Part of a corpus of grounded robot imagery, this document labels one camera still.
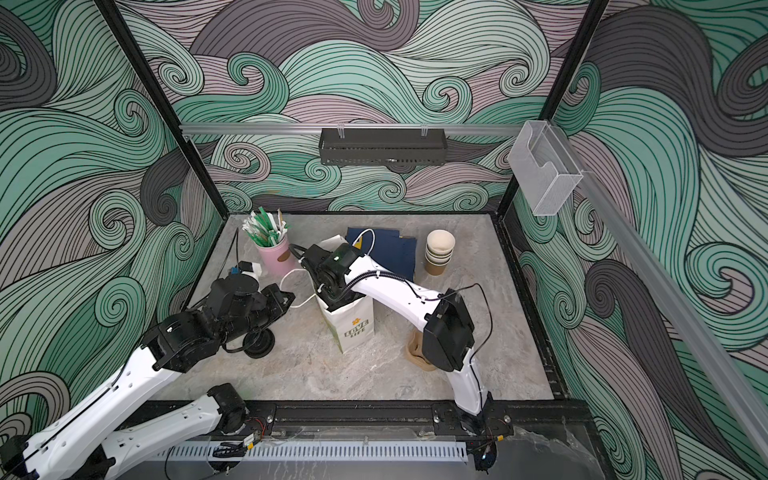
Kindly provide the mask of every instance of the gray stone surface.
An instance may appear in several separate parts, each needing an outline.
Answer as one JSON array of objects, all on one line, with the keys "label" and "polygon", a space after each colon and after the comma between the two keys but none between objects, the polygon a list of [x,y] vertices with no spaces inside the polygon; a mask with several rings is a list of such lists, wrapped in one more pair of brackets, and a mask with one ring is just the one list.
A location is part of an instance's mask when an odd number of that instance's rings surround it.
[{"label": "gray stone surface", "polygon": [[[208,290],[220,275],[224,257],[227,269],[235,264],[234,232],[243,217],[231,217],[204,272],[192,301]],[[292,243],[308,247],[347,227],[399,229],[404,237],[416,237],[415,281],[430,289],[445,291],[479,282],[483,285],[494,316],[493,334],[477,354],[482,380],[497,399],[551,399],[547,379],[520,306],[512,278],[491,219],[487,215],[292,215],[286,221]],[[454,256],[442,276],[424,271],[423,251],[427,234],[435,229],[456,237]],[[244,232],[239,235],[241,260],[258,262],[259,254]],[[262,286],[280,279],[266,273]],[[304,272],[293,273],[283,284],[293,291],[296,302],[311,293]],[[475,323],[475,345],[488,335],[490,323],[479,289],[462,293]],[[195,399],[211,386],[231,382],[245,399],[335,400],[335,399],[451,399],[445,374],[424,372],[407,361],[404,346],[413,326],[389,308],[374,303],[374,338],[346,355],[339,351],[315,300],[291,309],[270,328],[274,350],[262,359],[244,353],[217,355],[198,363],[189,373],[161,390],[155,399]],[[229,347],[239,346],[232,342]]]}]

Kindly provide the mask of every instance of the robotic arm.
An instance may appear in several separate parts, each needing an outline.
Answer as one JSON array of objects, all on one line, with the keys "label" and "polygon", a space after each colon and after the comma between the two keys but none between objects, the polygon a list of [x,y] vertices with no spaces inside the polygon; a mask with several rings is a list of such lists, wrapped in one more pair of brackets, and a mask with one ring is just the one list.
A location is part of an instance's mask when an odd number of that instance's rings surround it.
[{"label": "robotic arm", "polygon": [[245,402],[228,383],[181,409],[130,429],[115,429],[220,346],[246,333],[258,338],[294,298],[274,283],[259,292],[253,277],[239,273],[214,281],[204,305],[152,326],[123,367],[58,421],[0,446],[3,469],[42,480],[115,478],[179,441],[214,429],[236,431],[243,424]]},{"label": "robotic arm", "polygon": [[473,359],[475,325],[458,293],[418,286],[347,243],[333,252],[317,245],[309,249],[291,245],[291,249],[309,271],[330,311],[368,295],[423,332],[424,357],[446,372],[456,405],[467,414],[467,426],[475,431],[482,429],[479,416],[487,390]]}]

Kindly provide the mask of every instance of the pink container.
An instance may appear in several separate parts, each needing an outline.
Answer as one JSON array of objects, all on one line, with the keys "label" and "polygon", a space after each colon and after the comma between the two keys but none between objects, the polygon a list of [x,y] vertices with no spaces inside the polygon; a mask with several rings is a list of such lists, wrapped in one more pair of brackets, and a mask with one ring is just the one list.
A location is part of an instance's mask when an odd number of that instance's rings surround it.
[{"label": "pink container", "polygon": [[261,255],[261,261],[267,272],[274,275],[276,278],[283,278],[283,276],[293,270],[299,268],[299,262],[288,250],[288,235],[274,247],[260,247],[256,245],[256,249],[259,250]]}]

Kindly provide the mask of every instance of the bundle of straws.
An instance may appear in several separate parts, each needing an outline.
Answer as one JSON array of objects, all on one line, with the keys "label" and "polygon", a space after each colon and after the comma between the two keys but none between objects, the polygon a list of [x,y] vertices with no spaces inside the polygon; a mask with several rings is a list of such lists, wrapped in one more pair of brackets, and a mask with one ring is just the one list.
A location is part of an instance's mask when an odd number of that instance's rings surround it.
[{"label": "bundle of straws", "polygon": [[285,238],[288,225],[280,209],[277,209],[277,214],[268,214],[263,207],[259,207],[258,214],[251,212],[250,217],[245,219],[243,230],[259,247],[274,247]]}]

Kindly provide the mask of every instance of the stack of paper cups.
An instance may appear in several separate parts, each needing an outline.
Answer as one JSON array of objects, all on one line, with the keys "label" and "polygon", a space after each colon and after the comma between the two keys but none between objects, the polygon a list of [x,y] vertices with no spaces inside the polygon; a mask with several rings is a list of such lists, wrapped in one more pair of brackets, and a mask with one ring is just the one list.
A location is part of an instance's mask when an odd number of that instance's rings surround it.
[{"label": "stack of paper cups", "polygon": [[425,268],[430,275],[442,275],[445,266],[451,261],[456,239],[451,232],[433,230],[427,236],[427,247],[424,252]]}]

